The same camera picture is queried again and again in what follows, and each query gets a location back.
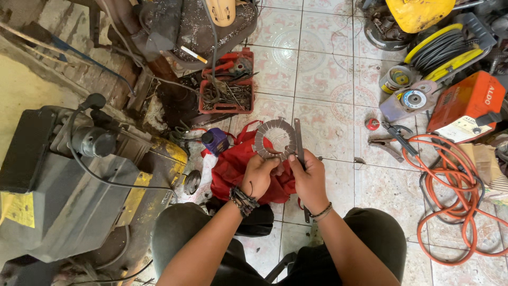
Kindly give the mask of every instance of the person's right hand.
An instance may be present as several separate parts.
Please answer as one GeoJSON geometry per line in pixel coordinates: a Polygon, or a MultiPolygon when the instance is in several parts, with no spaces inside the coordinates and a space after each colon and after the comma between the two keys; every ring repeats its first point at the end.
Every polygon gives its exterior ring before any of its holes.
{"type": "Polygon", "coordinates": [[[306,171],[295,155],[289,156],[289,165],[296,180],[296,193],[310,213],[317,215],[330,204],[326,196],[325,165],[307,149],[303,149],[306,171]]]}

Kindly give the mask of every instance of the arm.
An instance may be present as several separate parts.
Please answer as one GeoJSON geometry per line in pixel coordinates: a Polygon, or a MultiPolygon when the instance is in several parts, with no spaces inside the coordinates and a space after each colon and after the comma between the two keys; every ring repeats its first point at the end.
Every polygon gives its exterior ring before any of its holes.
{"type": "MultiPolygon", "coordinates": [[[[330,203],[325,189],[325,166],[307,149],[304,158],[306,171],[294,155],[289,157],[290,166],[295,174],[298,196],[311,214],[316,215],[330,203]]],[[[344,285],[400,285],[388,267],[333,209],[316,220],[344,285]]]]}
{"type": "MultiPolygon", "coordinates": [[[[278,165],[279,159],[265,161],[254,155],[247,164],[241,190],[256,200],[261,198],[270,185],[270,172],[278,165]]],[[[157,285],[210,285],[241,221],[238,207],[227,202],[171,259],[157,285]]]]}

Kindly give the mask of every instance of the purple bottle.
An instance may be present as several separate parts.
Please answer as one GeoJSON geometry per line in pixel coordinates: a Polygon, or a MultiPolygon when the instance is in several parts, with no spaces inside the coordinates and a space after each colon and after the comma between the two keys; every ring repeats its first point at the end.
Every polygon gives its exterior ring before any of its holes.
{"type": "Polygon", "coordinates": [[[228,136],[220,128],[212,128],[203,133],[201,142],[215,157],[229,148],[228,136]]]}

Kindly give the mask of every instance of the cigarette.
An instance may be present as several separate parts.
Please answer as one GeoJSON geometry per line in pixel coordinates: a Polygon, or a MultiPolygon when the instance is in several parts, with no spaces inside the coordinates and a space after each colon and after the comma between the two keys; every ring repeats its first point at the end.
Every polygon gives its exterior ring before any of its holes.
{"type": "Polygon", "coordinates": [[[186,52],[187,52],[188,54],[190,54],[191,56],[193,56],[193,57],[197,58],[198,60],[200,60],[200,61],[202,61],[202,62],[204,62],[204,63],[208,63],[208,61],[207,61],[207,60],[205,60],[202,56],[200,56],[200,55],[196,54],[195,52],[193,52],[193,51],[191,51],[191,50],[189,50],[189,49],[187,49],[186,47],[181,46],[180,48],[181,48],[182,50],[186,51],[186,52]]]}

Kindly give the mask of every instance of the red toolbox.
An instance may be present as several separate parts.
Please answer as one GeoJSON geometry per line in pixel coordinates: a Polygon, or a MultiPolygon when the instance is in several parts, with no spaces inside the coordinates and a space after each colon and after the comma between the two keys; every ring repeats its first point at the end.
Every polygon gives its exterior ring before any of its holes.
{"type": "MultiPolygon", "coordinates": [[[[226,74],[230,73],[230,69],[241,73],[245,68],[249,69],[251,73],[254,71],[254,53],[250,51],[250,48],[244,47],[242,51],[238,52],[229,52],[225,54],[222,58],[218,60],[218,63],[215,65],[215,77],[220,80],[228,79],[229,77],[226,74]]],[[[212,69],[203,69],[201,75],[203,78],[206,78],[206,74],[211,74],[212,69]]],[[[205,102],[202,97],[199,97],[199,111],[203,114],[210,113],[240,113],[240,114],[250,114],[252,113],[254,107],[254,90],[253,90],[253,81],[252,78],[248,78],[246,80],[242,80],[236,85],[249,85],[251,86],[251,100],[250,100],[250,110],[245,110],[245,106],[242,108],[239,104],[236,103],[216,103],[211,110],[203,110],[203,106],[205,102]]],[[[202,94],[205,86],[208,84],[208,80],[203,80],[200,85],[200,93],[202,94]]]]}

